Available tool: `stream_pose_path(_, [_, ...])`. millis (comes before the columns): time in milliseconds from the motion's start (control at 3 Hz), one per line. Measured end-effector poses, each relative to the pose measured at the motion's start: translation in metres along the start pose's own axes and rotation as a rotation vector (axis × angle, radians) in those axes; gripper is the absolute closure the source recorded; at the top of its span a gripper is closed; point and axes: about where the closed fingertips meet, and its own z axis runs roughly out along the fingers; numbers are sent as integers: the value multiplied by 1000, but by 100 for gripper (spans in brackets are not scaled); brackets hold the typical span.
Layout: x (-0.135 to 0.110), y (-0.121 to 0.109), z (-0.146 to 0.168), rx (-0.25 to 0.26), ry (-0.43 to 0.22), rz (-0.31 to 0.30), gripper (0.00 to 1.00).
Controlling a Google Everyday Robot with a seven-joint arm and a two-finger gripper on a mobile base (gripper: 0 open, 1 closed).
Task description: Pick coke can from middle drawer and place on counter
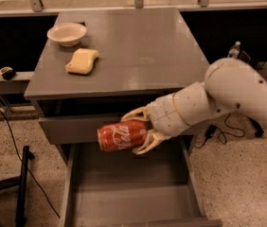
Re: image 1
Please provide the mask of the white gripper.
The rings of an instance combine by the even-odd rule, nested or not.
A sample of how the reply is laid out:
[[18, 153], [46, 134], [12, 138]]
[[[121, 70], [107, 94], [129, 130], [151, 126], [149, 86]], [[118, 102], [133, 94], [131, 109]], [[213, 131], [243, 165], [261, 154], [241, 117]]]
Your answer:
[[154, 130], [147, 133], [142, 146], [134, 148], [133, 153], [141, 155], [159, 146], [168, 137], [176, 137], [190, 128], [175, 105], [175, 94], [160, 96], [147, 107], [139, 107], [121, 117], [122, 121], [151, 121]]

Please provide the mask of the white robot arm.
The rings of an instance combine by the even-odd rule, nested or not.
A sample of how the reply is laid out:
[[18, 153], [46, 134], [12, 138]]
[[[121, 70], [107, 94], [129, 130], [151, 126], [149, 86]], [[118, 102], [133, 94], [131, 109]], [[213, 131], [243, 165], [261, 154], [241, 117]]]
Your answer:
[[267, 128], [267, 81], [245, 62], [225, 58], [207, 68], [202, 82], [160, 96], [122, 119], [151, 122], [146, 142], [133, 149], [135, 154], [144, 154], [194, 125], [232, 112]]

